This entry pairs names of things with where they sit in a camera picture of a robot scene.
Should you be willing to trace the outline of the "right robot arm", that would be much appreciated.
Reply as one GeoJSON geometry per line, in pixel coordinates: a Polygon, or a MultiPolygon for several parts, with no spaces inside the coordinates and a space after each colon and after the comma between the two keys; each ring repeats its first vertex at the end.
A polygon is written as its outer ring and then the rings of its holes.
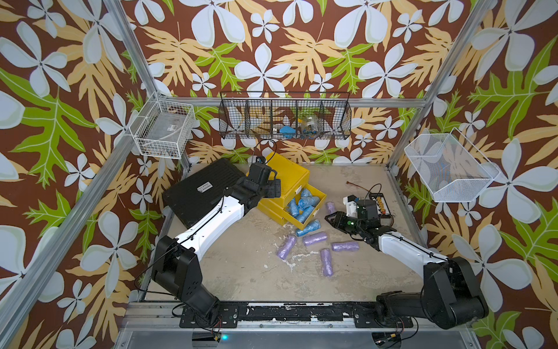
{"type": "Polygon", "coordinates": [[[446,257],[382,225],[371,199],[348,199],[347,213],[325,220],[335,229],[400,261],[423,279],[419,292],[386,292],[373,302],[373,317],[384,324],[399,318],[425,318],[443,330],[488,316],[487,301],[471,264],[463,257],[446,257]]]}

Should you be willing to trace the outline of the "blue trash bag roll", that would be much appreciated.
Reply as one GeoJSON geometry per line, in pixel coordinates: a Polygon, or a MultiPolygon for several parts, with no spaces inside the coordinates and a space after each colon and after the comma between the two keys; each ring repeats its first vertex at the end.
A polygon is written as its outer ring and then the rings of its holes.
{"type": "Polygon", "coordinates": [[[310,206],[316,207],[320,201],[318,196],[302,196],[298,201],[298,210],[305,210],[310,206]]]}
{"type": "Polygon", "coordinates": [[[296,203],[296,199],[293,198],[287,205],[286,207],[287,212],[294,218],[297,218],[300,213],[299,213],[299,208],[298,205],[296,203]]]}
{"type": "Polygon", "coordinates": [[[321,223],[318,220],[313,220],[310,223],[308,223],[305,228],[297,230],[295,234],[297,237],[301,237],[309,233],[312,233],[313,231],[317,231],[320,228],[321,228],[321,223]]]}
{"type": "Polygon", "coordinates": [[[302,191],[300,192],[300,199],[305,201],[312,199],[311,191],[308,188],[302,189],[302,191]]]}
{"type": "Polygon", "coordinates": [[[302,213],[300,213],[300,215],[296,218],[298,222],[300,223],[305,223],[306,220],[312,215],[312,213],[314,212],[315,208],[314,206],[308,206],[306,207],[302,213]]]}

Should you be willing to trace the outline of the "yellow drawer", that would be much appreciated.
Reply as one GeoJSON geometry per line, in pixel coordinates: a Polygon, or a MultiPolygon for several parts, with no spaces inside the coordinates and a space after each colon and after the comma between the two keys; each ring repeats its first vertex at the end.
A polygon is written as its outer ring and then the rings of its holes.
{"type": "Polygon", "coordinates": [[[281,211],[282,217],[299,230],[304,230],[306,226],[315,219],[320,208],[326,203],[326,199],[327,195],[325,193],[308,184],[293,197],[299,214],[296,217],[291,214],[291,201],[289,201],[287,202],[287,206],[281,211]],[[300,200],[302,200],[303,203],[309,202],[310,205],[302,209],[299,205],[300,200]]]}

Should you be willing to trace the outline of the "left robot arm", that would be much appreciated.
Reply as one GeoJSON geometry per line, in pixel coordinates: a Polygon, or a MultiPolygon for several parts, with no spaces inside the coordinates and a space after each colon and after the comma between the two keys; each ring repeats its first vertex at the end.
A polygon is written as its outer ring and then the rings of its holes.
{"type": "Polygon", "coordinates": [[[210,246],[235,222],[255,208],[262,199],[281,195],[278,173],[263,156],[249,167],[247,176],[227,188],[217,205],[192,228],[176,238],[165,236],[155,248],[151,279],[186,304],[194,317],[206,326],[219,322],[219,299],[203,286],[200,260],[210,246]]]}

